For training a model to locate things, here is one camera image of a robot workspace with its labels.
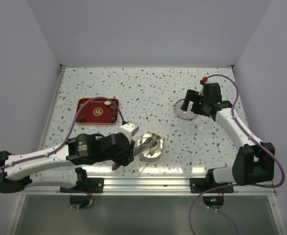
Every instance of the stainless steel bowl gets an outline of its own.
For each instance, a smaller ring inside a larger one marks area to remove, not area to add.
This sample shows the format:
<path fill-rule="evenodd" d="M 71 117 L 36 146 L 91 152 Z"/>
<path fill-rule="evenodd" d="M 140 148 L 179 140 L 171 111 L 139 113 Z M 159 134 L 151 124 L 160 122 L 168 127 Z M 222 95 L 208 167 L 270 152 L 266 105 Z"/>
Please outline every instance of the stainless steel bowl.
<path fill-rule="evenodd" d="M 152 163 L 161 158 L 163 152 L 163 139 L 155 133 L 145 133 L 137 141 L 137 146 L 139 147 L 147 139 L 153 138 L 156 140 L 156 144 L 150 148 L 139 153 L 138 156 L 145 162 Z"/>
<path fill-rule="evenodd" d="M 196 114 L 194 114 L 191 111 L 193 102 L 189 101 L 187 111 L 181 110 L 183 103 L 184 103 L 184 99 L 180 99 L 174 105 L 174 111 L 175 111 L 176 115 L 182 119 L 185 119 L 185 120 L 191 120 L 191 119 L 195 118 Z"/>

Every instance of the red tray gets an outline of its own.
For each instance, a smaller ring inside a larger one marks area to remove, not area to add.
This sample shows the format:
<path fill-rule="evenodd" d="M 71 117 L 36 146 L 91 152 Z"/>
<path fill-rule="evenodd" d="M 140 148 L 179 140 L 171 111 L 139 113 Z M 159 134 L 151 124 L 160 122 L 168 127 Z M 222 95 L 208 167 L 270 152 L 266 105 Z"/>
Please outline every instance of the red tray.
<path fill-rule="evenodd" d="M 79 108 L 90 98 L 80 99 L 77 105 L 76 113 Z M 118 99 L 111 99 L 117 105 L 119 105 Z M 105 99 L 99 99 L 92 101 L 80 112 L 76 122 L 80 124 L 114 124 L 118 121 L 118 110 L 110 109 L 110 105 L 105 105 Z M 113 112 L 117 113 L 116 121 L 112 123 Z"/>

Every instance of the speckled tabletop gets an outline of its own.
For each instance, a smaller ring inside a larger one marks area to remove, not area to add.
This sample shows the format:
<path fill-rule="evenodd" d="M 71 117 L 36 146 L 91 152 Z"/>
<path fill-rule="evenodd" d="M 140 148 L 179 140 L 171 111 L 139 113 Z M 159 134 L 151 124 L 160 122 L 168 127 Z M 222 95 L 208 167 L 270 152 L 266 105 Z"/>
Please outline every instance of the speckled tabletop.
<path fill-rule="evenodd" d="M 116 97 L 125 120 L 140 126 L 134 140 L 150 131 L 165 139 L 164 153 L 154 163 L 136 157 L 127 167 L 111 171 L 112 162 L 86 166 L 88 174 L 103 176 L 204 176 L 207 169 L 232 165 L 236 149 L 224 130 L 208 117 L 183 120 L 174 104 L 187 89 L 200 90 L 199 80 L 220 73 L 234 79 L 231 68 L 66 68 L 45 147 L 59 144 L 68 132 L 81 98 Z M 226 79 L 216 77 L 223 99 L 233 102 L 236 92 Z M 236 110 L 243 122 L 239 99 Z M 114 125 L 76 124 L 71 137 L 81 133 L 116 133 Z"/>

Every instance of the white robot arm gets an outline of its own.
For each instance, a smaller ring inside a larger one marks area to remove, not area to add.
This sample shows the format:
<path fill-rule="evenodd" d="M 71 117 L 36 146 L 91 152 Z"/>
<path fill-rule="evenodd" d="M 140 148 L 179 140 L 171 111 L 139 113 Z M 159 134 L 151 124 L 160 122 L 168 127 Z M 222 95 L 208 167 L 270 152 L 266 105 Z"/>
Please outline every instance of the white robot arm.
<path fill-rule="evenodd" d="M 236 111 L 232 110 L 232 104 L 222 100 L 218 83 L 206 83 L 202 80 L 200 84 L 203 85 L 200 92 L 187 91 L 181 109 L 187 111 L 189 102 L 193 102 L 191 111 L 216 121 L 228 134 L 238 151 L 232 166 L 208 170 L 206 178 L 198 181 L 201 184 L 201 191 L 229 183 L 243 186 L 271 181 L 274 176 L 274 160 L 256 143 L 263 145 L 272 154 L 275 152 L 274 146 L 262 142 L 253 135 L 237 116 Z"/>
<path fill-rule="evenodd" d="M 73 165 L 92 165 L 97 162 L 112 160 L 115 169 L 127 166 L 134 156 L 153 144 L 154 140 L 134 149 L 133 136 L 139 126 L 125 123 L 119 126 L 117 134 L 100 138 L 99 134 L 80 134 L 67 141 L 57 152 L 57 145 L 23 155 L 13 155 L 7 151 L 0 152 L 0 166 L 5 168 L 0 173 L 0 192 L 12 193 L 34 186 L 60 186 L 64 188 L 84 188 L 87 174 L 82 168 L 61 171 L 52 168 Z"/>

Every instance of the gray wall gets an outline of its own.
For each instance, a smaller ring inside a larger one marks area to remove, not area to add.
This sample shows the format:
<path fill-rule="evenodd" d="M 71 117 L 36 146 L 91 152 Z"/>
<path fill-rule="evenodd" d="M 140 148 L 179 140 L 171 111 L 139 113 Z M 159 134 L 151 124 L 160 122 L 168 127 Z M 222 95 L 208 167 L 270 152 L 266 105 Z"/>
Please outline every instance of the gray wall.
<path fill-rule="evenodd" d="M 59 63 L 225 66 L 270 0 L 28 0 Z"/>
<path fill-rule="evenodd" d="M 251 128 L 273 142 L 285 169 L 277 192 L 287 223 L 287 0 L 272 0 L 235 66 L 235 78 Z"/>
<path fill-rule="evenodd" d="M 25 0 L 0 0 L 0 151 L 36 150 L 58 64 Z M 15 195 L 0 194 L 0 235 Z"/>

